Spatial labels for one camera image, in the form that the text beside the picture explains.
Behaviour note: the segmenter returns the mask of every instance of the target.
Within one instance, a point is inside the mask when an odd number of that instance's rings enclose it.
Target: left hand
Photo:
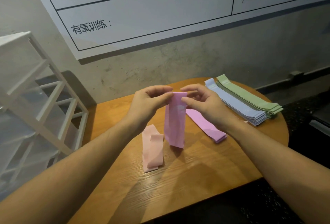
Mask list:
[[[173,96],[170,86],[152,86],[141,89],[134,94],[128,113],[123,120],[133,124],[135,135],[142,133],[155,115],[157,109],[166,106]]]

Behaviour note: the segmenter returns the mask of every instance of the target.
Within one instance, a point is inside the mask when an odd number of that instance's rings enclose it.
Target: forearm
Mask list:
[[[306,223],[329,223],[330,170],[236,121],[226,129],[275,191]]]
[[[0,223],[62,223],[79,209],[135,135],[124,120],[0,203]]]

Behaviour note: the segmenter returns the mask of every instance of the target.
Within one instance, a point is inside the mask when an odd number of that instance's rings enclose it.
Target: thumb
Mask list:
[[[196,101],[196,100],[194,100],[192,98],[188,98],[188,97],[181,98],[181,101],[185,102],[189,107],[197,110],[198,112],[203,111],[204,102]]]
[[[169,103],[169,100],[173,97],[174,93],[165,93],[158,97],[153,98],[157,109],[166,106]]]

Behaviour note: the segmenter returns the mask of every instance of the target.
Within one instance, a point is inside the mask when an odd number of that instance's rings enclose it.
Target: whiteboard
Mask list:
[[[76,59],[324,0],[41,0]]]

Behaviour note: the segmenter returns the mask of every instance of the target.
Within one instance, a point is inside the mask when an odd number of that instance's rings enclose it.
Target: tabletop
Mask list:
[[[188,79],[170,86],[174,91],[179,91],[188,84],[204,84],[208,79]],[[253,88],[233,83],[269,101]],[[133,95],[129,95],[107,101],[92,109],[83,143],[120,121],[127,113],[132,98]],[[159,109],[148,123],[154,124],[161,134],[164,115],[165,108]],[[257,128],[283,145],[288,145],[289,133],[281,113]],[[215,144],[187,115],[184,149],[169,146],[164,140],[163,156],[163,166],[144,174],[142,136],[135,137],[69,224],[142,223],[262,177],[230,136],[220,144]]]

